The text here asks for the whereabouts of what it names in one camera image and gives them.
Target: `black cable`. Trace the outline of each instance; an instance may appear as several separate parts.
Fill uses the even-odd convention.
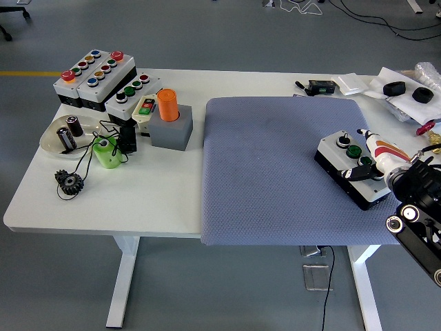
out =
[[[329,248],[331,248],[331,251],[332,251],[332,266],[331,266],[331,272],[329,273],[328,291],[326,292],[325,303],[323,304],[322,331],[324,331],[325,330],[326,303],[328,302],[329,291],[331,289],[331,279],[332,279],[332,272],[334,271],[334,263],[336,262],[336,253],[334,252],[334,249],[329,245],[317,246],[317,247],[320,249],[322,249],[324,247],[329,247]]]
[[[73,175],[73,174],[75,174],[75,173],[78,171],[78,169],[79,169],[79,167],[80,167],[80,165],[81,165],[81,162],[84,160],[85,156],[87,155],[87,153],[88,153],[88,151],[89,151],[89,148],[93,149],[93,147],[94,147],[95,145],[98,145],[98,144],[99,144],[99,143],[95,142],[96,139],[98,139],[98,138],[106,139],[106,140],[109,142],[109,144],[112,145],[112,146],[114,147],[114,148],[113,148],[113,151],[112,151],[112,156],[115,156],[118,150],[121,151],[121,149],[120,149],[120,147],[119,147],[119,140],[120,140],[120,138],[121,138],[121,134],[120,134],[120,132],[119,132],[114,126],[112,127],[111,130],[109,130],[109,129],[106,128],[106,126],[105,126],[105,124],[104,124],[104,123],[111,123],[111,124],[113,124],[113,123],[112,123],[112,122],[109,122],[109,121],[99,121],[99,123],[101,124],[101,126],[103,126],[103,128],[106,129],[107,132],[109,132],[109,133],[114,132],[114,133],[111,134],[110,136],[104,137],[103,135],[100,135],[100,134],[98,134],[97,132],[94,131],[94,132],[92,133],[93,136],[94,136],[94,138],[93,138],[93,140],[92,140],[88,145],[81,146],[80,148],[76,148],[76,150],[79,150],[79,149],[81,149],[81,148],[85,148],[86,150],[85,150],[85,152],[83,153],[83,155],[81,156],[80,160],[78,161],[78,163],[77,163],[77,165],[76,165],[76,167],[75,167],[75,170],[74,170],[73,172],[69,173],[70,176]],[[116,140],[116,144],[113,144],[110,140],[108,140],[108,138],[110,138],[110,137],[118,137],[117,140]],[[85,170],[85,176],[84,176],[84,178],[82,178],[83,183],[85,182],[86,178],[87,178],[88,175],[89,175],[90,163],[91,163],[91,161],[92,161],[92,154],[93,154],[93,153],[92,153],[92,151],[91,151],[91,152],[90,152],[90,156],[89,156],[89,160],[88,160],[88,164],[87,164],[87,166],[86,166],[86,170]],[[129,157],[128,157],[127,153],[121,151],[121,154],[123,154],[123,155],[125,156],[125,158],[126,158],[126,160],[125,160],[125,161],[121,161],[121,163],[126,163],[126,162],[128,162],[128,161],[129,161]],[[60,199],[62,199],[62,200],[64,200],[64,201],[72,200],[72,199],[75,198],[75,197],[78,195],[78,193],[79,193],[79,192],[77,192],[74,196],[70,197],[69,199],[66,199],[66,198],[63,198],[63,197],[60,195],[59,188],[60,188],[60,184],[58,184],[58,186],[57,186],[57,195],[59,196]]]
[[[345,12],[342,8],[338,7],[337,5],[335,5],[331,0],[329,0],[329,3],[331,5],[333,5],[335,8],[341,10],[342,12],[344,12],[347,16],[351,17],[352,19],[355,19],[357,21],[363,22],[363,23],[368,23],[368,24],[375,24],[377,26],[386,26],[390,29],[390,31],[392,31],[397,37],[406,39],[406,40],[410,40],[410,41],[423,41],[423,40],[427,40],[427,39],[432,39],[432,38],[437,38],[440,37],[441,34],[437,34],[435,36],[431,36],[431,37],[426,37],[426,38],[409,38],[409,37],[405,37],[402,36],[401,34],[397,33],[395,30],[400,30],[400,31],[418,31],[418,30],[424,30],[424,29],[429,29],[429,28],[434,28],[438,25],[441,25],[441,23],[437,23],[433,26],[427,26],[424,28],[417,28],[417,29],[403,29],[403,28],[397,28],[395,26],[391,26],[389,23],[387,23],[387,21],[382,18],[382,17],[378,17],[378,16],[369,16],[369,15],[361,15],[361,14],[356,14],[355,12],[352,12],[350,9],[348,9],[348,7],[343,3],[343,0],[340,0],[340,2],[342,3],[342,5],[353,15],[356,15],[357,17],[351,16],[348,12]],[[359,19],[358,17],[364,17],[364,18],[371,18],[371,19],[380,19],[382,20],[384,23],[378,23],[378,22],[371,22],[371,21],[365,21],[362,19]]]
[[[435,145],[430,145],[421,150],[421,152],[425,153],[430,150],[436,150],[437,148],[441,148],[441,143],[436,143]]]

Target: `white table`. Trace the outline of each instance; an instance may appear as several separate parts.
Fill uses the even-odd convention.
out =
[[[142,69],[160,77],[164,88],[176,91],[178,103],[192,107],[194,129],[185,152],[155,148],[150,138],[137,136],[138,151],[113,170],[94,158],[82,192],[71,201],[57,196],[54,173],[71,172],[77,161],[37,150],[9,208],[4,223],[17,232],[111,235],[122,251],[107,327],[122,326],[139,237],[198,238],[201,235],[201,175],[205,105],[215,97],[304,94],[294,82],[329,80],[332,74],[213,72]],[[369,83],[372,77],[362,77]],[[343,97],[339,91],[333,97]],[[400,123],[377,101],[358,95],[357,101],[372,131],[399,143],[408,154],[427,145],[415,137],[416,123]],[[55,118],[76,114],[107,119],[106,113],[61,105]],[[83,162],[79,174],[85,174]],[[348,247],[366,330],[381,330],[365,261],[379,245]]]

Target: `white paper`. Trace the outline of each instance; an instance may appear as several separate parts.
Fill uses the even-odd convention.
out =
[[[406,92],[397,97],[388,97],[389,103],[422,125],[432,119],[441,119],[441,93],[429,88],[433,92],[432,100],[428,103],[419,103],[413,99],[413,91],[427,87],[393,70],[382,68],[380,74],[369,84],[369,91],[383,94],[383,86],[396,81],[406,83]]]

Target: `orange cylinder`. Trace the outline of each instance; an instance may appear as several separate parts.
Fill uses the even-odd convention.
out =
[[[159,116],[163,121],[173,122],[179,118],[178,100],[176,98],[176,92],[165,88],[157,94]]]

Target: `table leg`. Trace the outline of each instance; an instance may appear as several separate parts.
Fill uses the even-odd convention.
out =
[[[372,256],[379,247],[380,245],[347,247],[366,331],[382,330],[377,305],[375,303],[375,298],[373,297],[371,281],[369,280],[366,268],[366,260]]]
[[[123,252],[123,256],[119,264],[118,277],[116,278],[106,327],[121,329],[123,327],[125,306],[129,296],[136,253],[138,252],[139,237],[114,236],[114,239]]]

